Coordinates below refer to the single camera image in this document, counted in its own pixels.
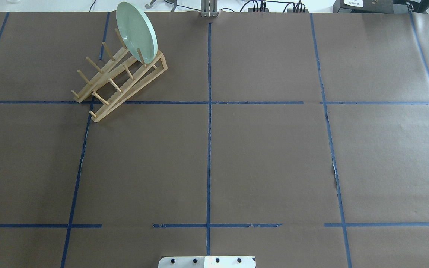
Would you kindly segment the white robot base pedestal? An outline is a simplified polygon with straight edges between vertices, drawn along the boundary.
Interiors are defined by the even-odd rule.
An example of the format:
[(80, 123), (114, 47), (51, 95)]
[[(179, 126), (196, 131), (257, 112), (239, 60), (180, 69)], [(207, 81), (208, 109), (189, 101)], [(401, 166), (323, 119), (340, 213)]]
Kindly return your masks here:
[(254, 256), (166, 256), (159, 268), (256, 268)]

